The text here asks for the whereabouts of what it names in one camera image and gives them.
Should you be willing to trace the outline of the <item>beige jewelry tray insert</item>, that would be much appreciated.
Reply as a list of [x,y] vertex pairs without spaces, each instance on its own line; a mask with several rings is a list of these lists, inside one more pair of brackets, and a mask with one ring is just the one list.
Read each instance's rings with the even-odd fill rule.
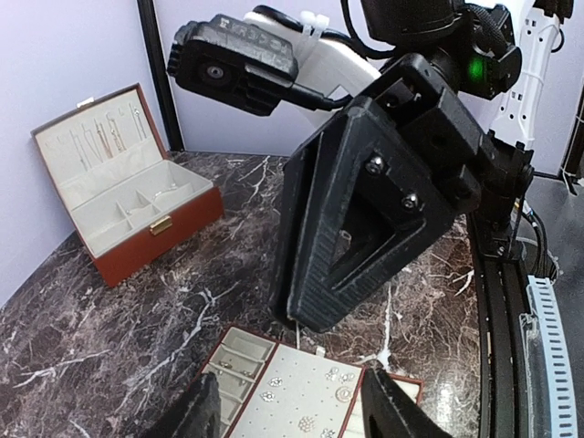
[[222,437],[362,437],[364,368],[231,326],[201,368],[218,382]]

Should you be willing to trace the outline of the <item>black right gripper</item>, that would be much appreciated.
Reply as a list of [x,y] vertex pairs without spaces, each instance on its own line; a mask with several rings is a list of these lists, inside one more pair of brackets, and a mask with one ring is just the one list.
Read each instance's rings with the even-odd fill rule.
[[287,312],[327,315],[300,325],[331,329],[441,237],[455,214],[479,208],[484,134],[456,84],[448,57],[405,54],[313,135],[323,133]]

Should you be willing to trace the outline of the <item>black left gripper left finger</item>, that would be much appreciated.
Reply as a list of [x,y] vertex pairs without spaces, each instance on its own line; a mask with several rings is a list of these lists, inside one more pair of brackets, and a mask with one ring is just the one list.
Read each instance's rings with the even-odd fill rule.
[[214,373],[200,374],[172,407],[141,437],[220,436],[221,399]]

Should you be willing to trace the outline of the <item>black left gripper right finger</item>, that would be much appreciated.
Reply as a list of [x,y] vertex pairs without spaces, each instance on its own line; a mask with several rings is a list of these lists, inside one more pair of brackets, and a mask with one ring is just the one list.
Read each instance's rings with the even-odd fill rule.
[[366,437],[452,437],[434,423],[383,369],[367,368],[364,371],[360,395]]

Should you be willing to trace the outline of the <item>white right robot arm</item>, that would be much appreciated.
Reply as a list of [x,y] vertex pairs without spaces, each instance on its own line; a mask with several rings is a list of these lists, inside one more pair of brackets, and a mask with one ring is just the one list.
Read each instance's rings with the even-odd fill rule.
[[461,93],[492,99],[519,81],[505,5],[365,1],[387,43],[380,76],[284,168],[270,308],[325,332],[433,245],[462,214],[509,250],[511,213],[533,179],[524,140],[482,130]]

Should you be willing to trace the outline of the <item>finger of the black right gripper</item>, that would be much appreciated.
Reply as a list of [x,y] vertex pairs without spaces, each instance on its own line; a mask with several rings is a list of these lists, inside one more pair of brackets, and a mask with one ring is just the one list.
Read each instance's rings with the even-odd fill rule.
[[298,238],[302,230],[308,204],[318,151],[323,133],[316,134],[302,144],[284,166],[284,182],[275,262],[270,284],[269,307],[279,322],[325,322],[326,308],[314,310],[312,315],[300,319],[291,318],[287,312],[287,302],[292,286],[297,255]]

